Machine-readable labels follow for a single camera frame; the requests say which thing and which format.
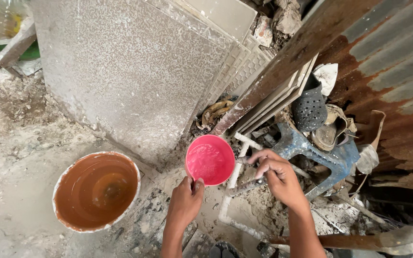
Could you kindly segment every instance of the black shoe with holes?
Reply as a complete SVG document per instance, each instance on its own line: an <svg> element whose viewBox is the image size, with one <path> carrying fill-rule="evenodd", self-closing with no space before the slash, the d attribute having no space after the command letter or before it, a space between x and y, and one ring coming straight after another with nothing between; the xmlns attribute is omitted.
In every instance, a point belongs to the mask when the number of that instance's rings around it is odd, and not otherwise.
<svg viewBox="0 0 413 258"><path fill-rule="evenodd" d="M310 73L301 96L292 103L294 122L301 132L320 128L328 117L321 89L321 82Z"/></svg>

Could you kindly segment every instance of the pink plastic bowl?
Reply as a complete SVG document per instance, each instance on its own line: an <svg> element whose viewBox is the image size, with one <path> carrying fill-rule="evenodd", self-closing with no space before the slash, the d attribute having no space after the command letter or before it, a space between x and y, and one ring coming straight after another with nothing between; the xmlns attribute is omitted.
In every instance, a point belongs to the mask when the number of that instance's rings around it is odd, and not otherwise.
<svg viewBox="0 0 413 258"><path fill-rule="evenodd" d="M221 137L206 134L195 139L187 149L185 168L194 181L202 178L205 186L220 185L232 174L235 155Z"/></svg>

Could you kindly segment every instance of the corrugated metal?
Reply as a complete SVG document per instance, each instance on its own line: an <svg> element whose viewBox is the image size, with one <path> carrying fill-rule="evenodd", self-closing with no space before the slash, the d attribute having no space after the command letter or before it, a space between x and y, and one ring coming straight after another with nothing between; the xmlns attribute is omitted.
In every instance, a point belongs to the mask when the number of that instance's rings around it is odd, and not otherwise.
<svg viewBox="0 0 413 258"><path fill-rule="evenodd" d="M332 103L359 123L387 114L376 171L413 171L413 1L377 5L319 55L329 62L339 63ZM413 173L400 183L413 188Z"/></svg>

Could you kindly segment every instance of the left hand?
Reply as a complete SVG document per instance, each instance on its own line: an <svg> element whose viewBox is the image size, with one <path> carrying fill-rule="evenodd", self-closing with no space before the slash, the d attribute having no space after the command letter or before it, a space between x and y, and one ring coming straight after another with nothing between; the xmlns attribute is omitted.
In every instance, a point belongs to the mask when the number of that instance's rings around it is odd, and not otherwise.
<svg viewBox="0 0 413 258"><path fill-rule="evenodd" d="M203 179L199 178L191 190L192 183L193 179L186 176L173 189L165 228L169 228L171 231L184 232L189 223L197 217L202 206L205 185Z"/></svg>

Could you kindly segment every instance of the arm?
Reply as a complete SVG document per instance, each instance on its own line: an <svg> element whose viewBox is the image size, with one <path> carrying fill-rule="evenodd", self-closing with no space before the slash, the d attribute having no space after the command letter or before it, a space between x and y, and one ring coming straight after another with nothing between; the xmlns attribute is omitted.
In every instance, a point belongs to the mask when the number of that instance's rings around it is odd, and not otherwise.
<svg viewBox="0 0 413 258"><path fill-rule="evenodd" d="M260 178L265 173L270 192L289 208L291 258L326 258L315 230L310 204L289 161L271 150L255 153L248 162L253 164L257 160L260 166L255 177Z"/></svg>
<svg viewBox="0 0 413 258"><path fill-rule="evenodd" d="M191 190L192 184L192 178L185 177L173 189L163 230L162 251L160 252L162 258L182 258L181 244L184 230L199 213L205 190L201 178L197 180L195 187Z"/></svg>

